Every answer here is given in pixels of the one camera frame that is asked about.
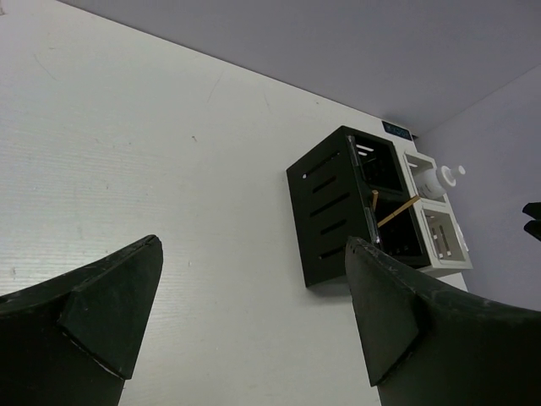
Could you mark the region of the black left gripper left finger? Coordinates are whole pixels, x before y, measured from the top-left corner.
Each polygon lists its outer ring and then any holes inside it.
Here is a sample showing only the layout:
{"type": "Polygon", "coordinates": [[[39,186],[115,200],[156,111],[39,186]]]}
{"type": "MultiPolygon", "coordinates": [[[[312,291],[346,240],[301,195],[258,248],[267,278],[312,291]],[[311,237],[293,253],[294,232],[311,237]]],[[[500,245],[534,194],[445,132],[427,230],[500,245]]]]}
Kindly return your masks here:
{"type": "Polygon", "coordinates": [[[3,405],[117,405],[133,376],[161,278],[148,235],[1,298],[3,405]]]}

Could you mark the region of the gold makeup stick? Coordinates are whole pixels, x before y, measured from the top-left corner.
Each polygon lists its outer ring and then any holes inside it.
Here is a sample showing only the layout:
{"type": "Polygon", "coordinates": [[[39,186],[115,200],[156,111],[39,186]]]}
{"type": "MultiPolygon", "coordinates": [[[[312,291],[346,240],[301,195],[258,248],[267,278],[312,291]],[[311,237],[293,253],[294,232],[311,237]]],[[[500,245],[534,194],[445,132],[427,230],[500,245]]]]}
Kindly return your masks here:
{"type": "Polygon", "coordinates": [[[421,200],[421,197],[419,195],[415,195],[414,197],[412,197],[411,199],[409,199],[408,201],[403,203],[401,206],[399,206],[397,209],[395,209],[391,214],[389,214],[388,216],[386,216],[382,220],[378,221],[377,222],[377,227],[381,228],[382,226],[384,226],[385,224],[390,222],[392,219],[394,219],[395,217],[400,215],[402,212],[409,209],[411,206],[413,206],[419,200],[421,200]]]}
{"type": "Polygon", "coordinates": [[[371,208],[373,211],[375,211],[376,209],[378,198],[379,198],[379,191],[376,189],[372,190],[371,208]]]}

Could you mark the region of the white pink teal spray bottle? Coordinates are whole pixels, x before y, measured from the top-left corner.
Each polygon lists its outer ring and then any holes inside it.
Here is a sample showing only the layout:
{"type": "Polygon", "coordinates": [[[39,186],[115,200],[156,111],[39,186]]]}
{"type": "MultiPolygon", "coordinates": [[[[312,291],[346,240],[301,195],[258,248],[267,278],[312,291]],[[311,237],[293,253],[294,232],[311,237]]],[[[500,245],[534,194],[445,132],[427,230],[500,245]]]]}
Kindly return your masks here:
{"type": "Polygon", "coordinates": [[[449,189],[456,187],[457,180],[466,174],[466,169],[460,165],[457,167],[441,166],[427,169],[418,174],[415,179],[418,194],[426,199],[438,200],[449,189]]]}

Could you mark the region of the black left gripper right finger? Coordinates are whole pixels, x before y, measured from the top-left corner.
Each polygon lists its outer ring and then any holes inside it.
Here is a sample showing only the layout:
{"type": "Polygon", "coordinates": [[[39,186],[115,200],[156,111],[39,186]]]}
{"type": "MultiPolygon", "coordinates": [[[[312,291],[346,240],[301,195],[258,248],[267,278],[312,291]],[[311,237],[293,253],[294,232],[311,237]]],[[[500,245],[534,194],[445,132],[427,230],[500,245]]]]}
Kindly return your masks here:
{"type": "Polygon", "coordinates": [[[540,314],[455,288],[360,238],[345,251],[369,383],[384,405],[537,405],[540,314]]]}

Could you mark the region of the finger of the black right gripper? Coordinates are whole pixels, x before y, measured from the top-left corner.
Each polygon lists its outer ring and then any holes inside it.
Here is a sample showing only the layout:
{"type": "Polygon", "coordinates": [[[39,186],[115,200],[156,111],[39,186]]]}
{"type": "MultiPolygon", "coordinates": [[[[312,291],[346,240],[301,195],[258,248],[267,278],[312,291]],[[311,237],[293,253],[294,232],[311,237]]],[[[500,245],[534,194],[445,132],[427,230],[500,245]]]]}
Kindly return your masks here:
{"type": "Polygon", "coordinates": [[[523,227],[524,231],[533,236],[536,240],[541,240],[541,203],[527,203],[522,212],[531,217],[523,227]]]}

